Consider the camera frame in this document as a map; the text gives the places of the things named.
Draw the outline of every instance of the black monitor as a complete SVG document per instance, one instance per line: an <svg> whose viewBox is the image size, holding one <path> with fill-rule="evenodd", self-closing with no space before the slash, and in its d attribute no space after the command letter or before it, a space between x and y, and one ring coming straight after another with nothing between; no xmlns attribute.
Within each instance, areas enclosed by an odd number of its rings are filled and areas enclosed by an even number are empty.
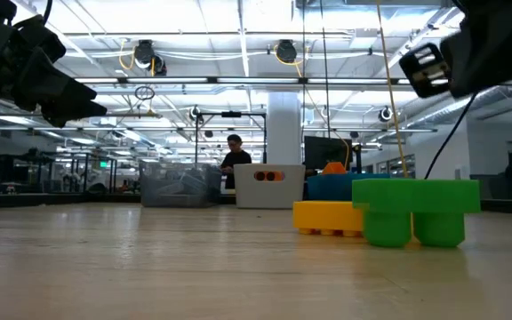
<svg viewBox="0 0 512 320"><path fill-rule="evenodd" d="M353 162L352 140L345 140L349 147L348 164L346 170L349 170ZM347 146L339 138L318 138L305 137L305 165L306 169L323 170L328 163L345 163L347 157Z"/></svg>

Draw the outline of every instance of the person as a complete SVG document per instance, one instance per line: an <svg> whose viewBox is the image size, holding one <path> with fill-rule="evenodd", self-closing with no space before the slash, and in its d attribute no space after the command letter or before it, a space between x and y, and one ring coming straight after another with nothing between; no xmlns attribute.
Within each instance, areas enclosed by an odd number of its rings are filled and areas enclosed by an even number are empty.
<svg viewBox="0 0 512 320"><path fill-rule="evenodd" d="M228 148L230 152L225 156L224 161L220 165L220 170L227 175L226 189L234 189L235 186L235 164L251 164L252 158L242 150L242 139L236 134L231 134L227 138Z"/></svg>

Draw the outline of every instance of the column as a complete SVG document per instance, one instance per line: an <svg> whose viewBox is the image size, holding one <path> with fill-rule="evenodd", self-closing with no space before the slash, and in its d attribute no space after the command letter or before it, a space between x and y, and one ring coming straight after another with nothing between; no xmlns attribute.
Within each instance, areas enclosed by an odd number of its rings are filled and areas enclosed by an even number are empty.
<svg viewBox="0 0 512 320"><path fill-rule="evenodd" d="M296 92L268 94L268 163L301 164L301 104Z"/></svg>

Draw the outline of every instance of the floor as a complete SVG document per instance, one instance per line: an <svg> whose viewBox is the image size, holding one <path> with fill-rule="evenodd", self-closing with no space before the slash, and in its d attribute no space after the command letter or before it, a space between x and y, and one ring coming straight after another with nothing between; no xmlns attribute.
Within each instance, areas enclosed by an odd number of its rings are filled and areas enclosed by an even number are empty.
<svg viewBox="0 0 512 320"><path fill-rule="evenodd" d="M512 215L456 250L300 236L286 211L0 210L0 319L512 319Z"/></svg>

